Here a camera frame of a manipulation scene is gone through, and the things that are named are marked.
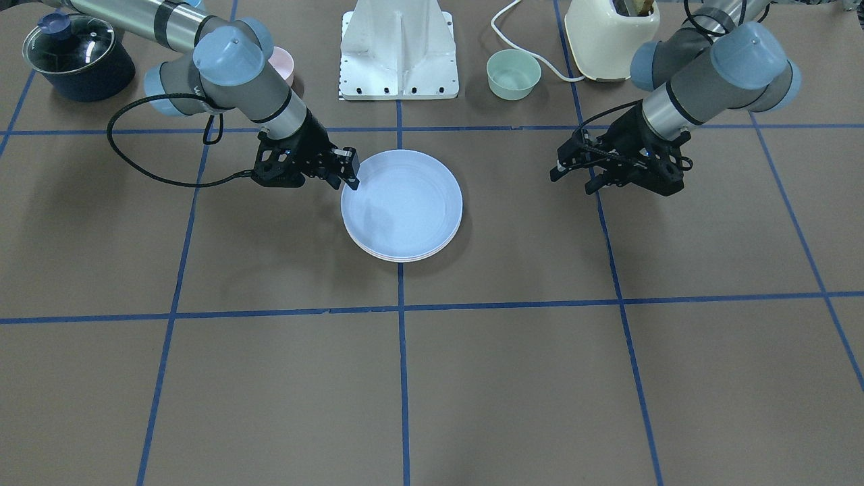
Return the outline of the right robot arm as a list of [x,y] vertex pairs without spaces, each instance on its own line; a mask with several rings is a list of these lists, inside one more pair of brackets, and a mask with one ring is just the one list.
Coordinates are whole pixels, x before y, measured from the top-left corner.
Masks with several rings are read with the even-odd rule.
[[334,190],[358,188],[359,160],[339,148],[269,59],[271,32],[255,18],[228,21],[179,1],[51,1],[53,8],[108,22],[181,55],[146,74],[146,96],[132,107],[160,103],[162,113],[219,116],[237,109],[259,127],[252,169],[229,175],[273,188],[299,188],[308,179]]

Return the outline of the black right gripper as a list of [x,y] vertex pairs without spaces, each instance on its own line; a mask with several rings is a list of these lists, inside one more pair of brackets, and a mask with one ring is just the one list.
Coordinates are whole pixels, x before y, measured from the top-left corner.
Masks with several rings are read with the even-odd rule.
[[360,162],[352,147],[336,148],[311,111],[292,136],[275,140],[260,130],[251,179],[271,188],[299,188],[307,179],[320,179],[334,190],[345,184],[358,190]]

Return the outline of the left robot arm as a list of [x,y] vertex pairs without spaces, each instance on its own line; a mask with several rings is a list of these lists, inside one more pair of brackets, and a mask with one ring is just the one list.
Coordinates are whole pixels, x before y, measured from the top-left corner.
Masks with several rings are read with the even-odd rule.
[[645,98],[621,112],[599,136],[580,124],[558,148],[549,178],[599,168],[587,194],[634,184],[672,196],[693,166],[681,148],[697,127],[727,110],[767,113],[787,107],[803,83],[797,65],[763,24],[768,1],[709,1],[667,40],[648,41],[630,61],[630,79]]

